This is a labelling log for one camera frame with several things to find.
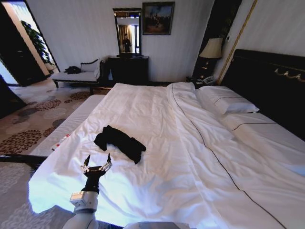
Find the wall mirror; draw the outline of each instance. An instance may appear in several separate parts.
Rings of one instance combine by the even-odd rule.
[[[120,56],[141,55],[141,8],[114,8]]]

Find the picture frame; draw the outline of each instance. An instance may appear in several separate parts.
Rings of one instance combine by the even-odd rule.
[[[171,35],[175,2],[143,2],[143,35]]]

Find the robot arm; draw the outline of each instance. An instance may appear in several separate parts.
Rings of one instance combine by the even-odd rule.
[[[81,168],[84,170],[84,175],[87,177],[85,187],[81,192],[72,193],[70,202],[75,206],[73,218],[69,219],[63,229],[98,229],[98,222],[95,219],[94,213],[97,209],[97,196],[99,190],[100,177],[111,168],[111,158],[108,154],[107,163],[103,166],[88,167],[90,155],[84,162]]]

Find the black headboard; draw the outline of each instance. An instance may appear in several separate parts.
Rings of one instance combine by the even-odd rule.
[[[305,140],[305,57],[238,49],[221,85]]]

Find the patterned carpet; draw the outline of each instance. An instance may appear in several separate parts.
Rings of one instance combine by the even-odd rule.
[[[0,154],[29,154],[87,97],[89,88],[51,79],[28,87],[12,87],[28,105],[0,119]],[[95,90],[107,94],[108,90]],[[61,229],[73,214],[57,206],[35,214],[28,201],[28,181],[33,170],[26,164],[0,162],[0,229]],[[99,222],[100,229],[119,228]]]
[[[49,78],[28,87],[11,87],[28,105],[0,119],[0,154],[29,154],[90,96],[87,86],[60,82],[59,86]]]

